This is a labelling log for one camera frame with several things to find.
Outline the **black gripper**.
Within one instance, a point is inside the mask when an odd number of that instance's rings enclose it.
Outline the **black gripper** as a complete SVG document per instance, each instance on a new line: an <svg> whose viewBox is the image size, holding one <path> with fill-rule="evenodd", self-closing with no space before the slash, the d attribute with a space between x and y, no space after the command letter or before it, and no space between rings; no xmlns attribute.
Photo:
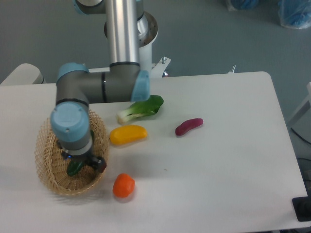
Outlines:
<svg viewBox="0 0 311 233"><path fill-rule="evenodd" d="M90 149L81 155L71 155L68 152L62 150L61 156L65 160L71 159L72 161L75 162L84 162L86 166L92 167L95 171L99 173L103 173L107 166L104 158L100 156L98 157L93 156L93 149Z"/></svg>

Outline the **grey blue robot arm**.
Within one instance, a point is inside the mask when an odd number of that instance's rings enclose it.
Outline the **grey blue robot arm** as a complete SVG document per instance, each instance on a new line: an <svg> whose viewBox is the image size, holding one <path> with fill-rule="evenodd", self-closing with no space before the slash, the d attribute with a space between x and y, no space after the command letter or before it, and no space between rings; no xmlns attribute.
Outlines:
<svg viewBox="0 0 311 233"><path fill-rule="evenodd" d="M106 15L109 44L108 72L91 73L82 64L60 67L56 82L56 104L50 122L62 149L62 157L82 162L98 172L106 168L104 158L93 153L89 105L106 102L136 102L150 96L149 73L139 58L139 40L148 24L141 0L76 0L77 12Z"/></svg>

